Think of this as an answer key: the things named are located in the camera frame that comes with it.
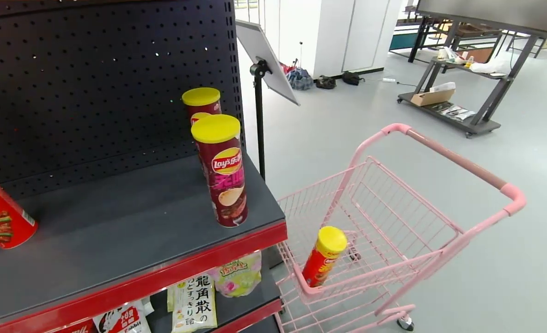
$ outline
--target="pegboard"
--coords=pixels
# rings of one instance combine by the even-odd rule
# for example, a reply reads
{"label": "pegboard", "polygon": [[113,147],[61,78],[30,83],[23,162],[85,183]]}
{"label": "pegboard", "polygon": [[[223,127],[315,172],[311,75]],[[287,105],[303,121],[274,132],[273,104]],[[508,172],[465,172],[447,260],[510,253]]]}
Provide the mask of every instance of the pegboard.
{"label": "pegboard", "polygon": [[0,1],[0,184],[21,198],[196,154],[180,97],[213,86],[242,122],[237,57],[230,1]]}

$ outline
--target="store shelf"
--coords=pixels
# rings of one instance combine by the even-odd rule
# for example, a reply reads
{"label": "store shelf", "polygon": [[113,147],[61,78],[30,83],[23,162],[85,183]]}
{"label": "store shelf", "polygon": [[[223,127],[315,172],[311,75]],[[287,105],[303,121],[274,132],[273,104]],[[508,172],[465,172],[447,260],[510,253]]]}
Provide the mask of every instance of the store shelf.
{"label": "store shelf", "polygon": [[242,333],[279,333],[275,317],[271,316],[242,330]]}
{"label": "store shelf", "polygon": [[197,156],[20,200],[40,221],[0,250],[0,332],[45,332],[287,238],[282,210],[244,157],[248,219],[214,219]]}
{"label": "store shelf", "polygon": [[489,131],[493,131],[494,129],[498,129],[499,127],[501,127],[501,125],[499,123],[496,123],[493,120],[489,120],[488,122],[480,120],[478,122],[478,124],[476,124],[476,125],[471,124],[471,121],[473,119],[472,117],[468,117],[465,120],[463,120],[462,122],[459,122],[457,120],[453,120],[450,117],[444,116],[444,115],[432,110],[430,108],[432,106],[432,104],[420,107],[420,106],[417,106],[417,105],[411,103],[411,98],[413,97],[413,95],[414,95],[414,93],[412,93],[412,92],[401,93],[399,95],[399,99],[402,99],[403,101],[408,102],[409,104],[413,105],[417,109],[419,109],[423,112],[429,113],[429,114],[431,114],[432,116],[434,116],[438,119],[441,119],[441,120],[443,120],[443,121],[445,121],[449,124],[452,124],[455,127],[458,127],[459,129],[465,130],[468,133],[483,134],[483,133],[487,133]]}
{"label": "store shelf", "polygon": [[446,62],[446,61],[439,61],[436,58],[432,58],[431,61],[434,62],[434,63],[440,63],[442,65],[446,65],[446,66],[448,66],[448,68],[461,69],[461,70],[464,70],[465,72],[470,72],[470,73],[473,73],[473,74],[477,74],[477,75],[483,76],[483,78],[488,78],[488,79],[491,79],[491,80],[507,80],[508,79],[507,75],[493,76],[493,75],[489,75],[489,74],[485,74],[485,73],[477,73],[477,72],[473,72],[472,70],[470,70],[470,68],[464,67],[463,65],[457,65],[455,63]]}
{"label": "store shelf", "polygon": [[[172,313],[166,309],[166,290],[150,297],[154,312],[146,317],[152,333],[170,333]],[[236,332],[282,309],[279,289],[267,265],[261,269],[261,282],[244,297],[228,298],[216,292],[218,327],[197,333]]]}

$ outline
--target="shopping cart wheel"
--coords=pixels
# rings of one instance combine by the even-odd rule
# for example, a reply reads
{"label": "shopping cart wheel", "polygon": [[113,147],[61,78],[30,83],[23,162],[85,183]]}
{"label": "shopping cart wheel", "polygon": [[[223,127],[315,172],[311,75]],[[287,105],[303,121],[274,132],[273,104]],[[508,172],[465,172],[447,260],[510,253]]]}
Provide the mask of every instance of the shopping cart wheel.
{"label": "shopping cart wheel", "polygon": [[404,329],[405,331],[413,332],[413,329],[415,328],[415,324],[413,324],[413,320],[411,320],[411,317],[409,317],[407,320],[403,320],[402,318],[398,318],[396,320],[396,324],[399,325],[400,328]]}
{"label": "shopping cart wheel", "polygon": [[362,259],[360,253],[358,253],[358,251],[354,247],[350,247],[349,250],[347,250],[347,253],[349,253],[349,258],[351,259],[351,261],[358,261]]}
{"label": "shopping cart wheel", "polygon": [[278,314],[282,315],[285,313],[286,313],[286,305],[285,303],[283,303],[283,299],[282,299],[282,309],[278,311]]}

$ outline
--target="floor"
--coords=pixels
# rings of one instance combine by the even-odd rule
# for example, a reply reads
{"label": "floor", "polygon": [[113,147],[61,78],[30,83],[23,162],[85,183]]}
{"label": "floor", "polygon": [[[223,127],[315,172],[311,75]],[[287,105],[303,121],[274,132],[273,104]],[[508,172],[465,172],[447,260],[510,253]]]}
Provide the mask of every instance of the floor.
{"label": "floor", "polygon": [[[502,50],[501,56],[509,59],[511,53]],[[257,162],[249,66],[248,58],[241,55],[247,147]],[[407,63],[404,57],[389,55],[384,72],[365,75],[366,82],[360,86],[338,82],[331,91],[297,91],[300,107],[265,89],[267,184],[281,198],[344,170],[358,144],[383,126],[413,126],[516,184],[528,199],[518,215],[480,234],[432,278],[404,296],[401,305],[417,306],[412,313],[415,331],[547,333],[547,51],[527,60],[493,116],[502,127],[473,139],[410,105],[397,104],[396,95],[413,87],[381,81],[390,77],[416,84],[424,69],[424,63]],[[494,80],[455,70],[440,74],[437,83],[450,80],[457,84],[452,100],[475,109],[495,85]],[[463,229],[508,202],[495,188],[402,135],[382,139],[370,147],[369,154]],[[394,323],[378,330],[399,331]]]}

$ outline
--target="rolling cart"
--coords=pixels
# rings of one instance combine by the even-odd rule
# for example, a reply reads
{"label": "rolling cart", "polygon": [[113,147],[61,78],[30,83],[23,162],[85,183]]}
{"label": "rolling cart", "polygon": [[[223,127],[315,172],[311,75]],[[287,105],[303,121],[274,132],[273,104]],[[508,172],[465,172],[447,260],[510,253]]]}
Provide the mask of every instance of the rolling cart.
{"label": "rolling cart", "polygon": [[[512,199],[470,230],[463,230],[375,158],[360,157],[373,142],[400,132],[483,179]],[[288,240],[278,244],[288,276],[277,282],[284,308],[275,315],[282,333],[370,332],[397,321],[413,331],[415,305],[397,303],[429,278],[480,232],[521,210],[516,186],[451,152],[404,124],[383,128],[357,148],[349,168],[279,200]],[[318,229],[333,225],[348,246],[325,284],[311,288],[301,270]]]}

